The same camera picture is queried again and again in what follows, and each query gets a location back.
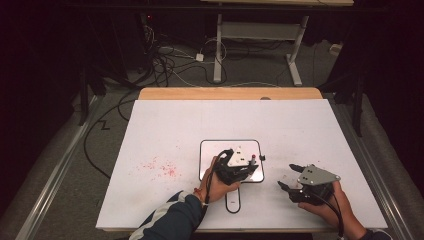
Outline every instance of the dark sleeve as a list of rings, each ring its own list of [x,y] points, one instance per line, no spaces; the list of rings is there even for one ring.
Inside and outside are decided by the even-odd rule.
[[[130,237],[133,239],[190,239],[202,219],[199,199],[188,192],[178,192],[156,209]]]
[[[360,240],[391,240],[389,234],[381,230],[371,231],[367,229],[367,233]]]

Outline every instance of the dark background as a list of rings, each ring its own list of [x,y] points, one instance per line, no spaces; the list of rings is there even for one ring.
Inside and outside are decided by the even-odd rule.
[[[356,1],[355,5],[362,6],[388,5],[388,14],[356,19],[354,25],[352,19],[311,17],[304,42],[312,45],[326,39],[345,43],[329,78],[329,82],[337,84],[327,90],[342,92],[343,101],[347,101],[357,86],[355,76],[364,76],[365,93],[422,194],[424,18],[418,12],[423,9],[418,4],[413,0],[390,4]],[[71,102],[79,91],[81,66],[96,63],[126,77],[125,69],[135,68],[143,61],[137,54],[143,48],[134,18],[127,14],[112,18],[93,14],[89,23],[86,17],[65,11],[53,0],[3,2],[0,10],[2,215],[37,157],[73,113]],[[202,44],[215,31],[213,15],[153,16],[152,24],[158,32],[193,46]],[[118,29],[116,35],[110,31],[112,22]],[[109,46],[107,53],[99,42]],[[120,43],[127,47],[118,49]],[[340,80],[345,73],[352,74]]]

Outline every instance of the hand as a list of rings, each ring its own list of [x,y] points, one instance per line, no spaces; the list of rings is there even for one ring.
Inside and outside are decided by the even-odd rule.
[[[343,218],[345,235],[349,239],[360,239],[365,235],[366,229],[362,226],[362,224],[358,221],[358,219],[356,219],[355,215],[353,214],[350,202],[346,194],[343,192],[340,182],[333,182],[333,188],[334,196],[329,200],[329,203],[333,205],[335,209],[338,210],[337,203],[334,197],[337,198],[337,202],[339,203],[340,212]],[[337,218],[337,215],[326,204],[314,206],[309,203],[301,202],[298,204],[298,207],[322,217],[328,224],[335,228],[339,226],[339,220]]]
[[[200,199],[200,201],[202,201],[202,202],[205,201],[206,194],[207,194],[207,192],[206,192],[207,191],[206,182],[208,181],[209,175],[211,174],[212,167],[215,164],[216,160],[217,160],[217,157],[216,156],[213,157],[213,160],[211,162],[211,166],[206,170],[205,175],[203,175],[202,182],[201,182],[200,188],[199,188],[199,189],[201,189],[200,194],[196,193],[196,192],[194,193]],[[240,182],[235,182],[235,183],[231,184],[230,186],[228,186],[225,183],[223,183],[221,180],[219,180],[216,173],[214,173],[213,176],[212,176],[211,187],[210,187],[210,191],[209,191],[209,203],[218,201],[227,192],[234,191],[239,187],[240,187]]]

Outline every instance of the white tabletop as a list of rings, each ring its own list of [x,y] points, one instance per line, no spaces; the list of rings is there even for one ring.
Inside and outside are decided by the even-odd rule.
[[[387,227],[327,100],[136,101],[96,227],[134,230],[177,191],[198,187],[205,139],[255,139],[267,160],[263,182],[241,185],[240,211],[213,203],[199,230],[328,229],[278,186],[300,187],[291,163],[339,175],[362,224]]]

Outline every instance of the red speck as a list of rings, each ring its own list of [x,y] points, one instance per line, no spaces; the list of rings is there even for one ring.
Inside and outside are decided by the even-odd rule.
[[[169,174],[169,176],[171,176],[171,177],[175,177],[175,169],[170,168],[170,169],[169,169],[169,171],[168,171],[168,174]]]

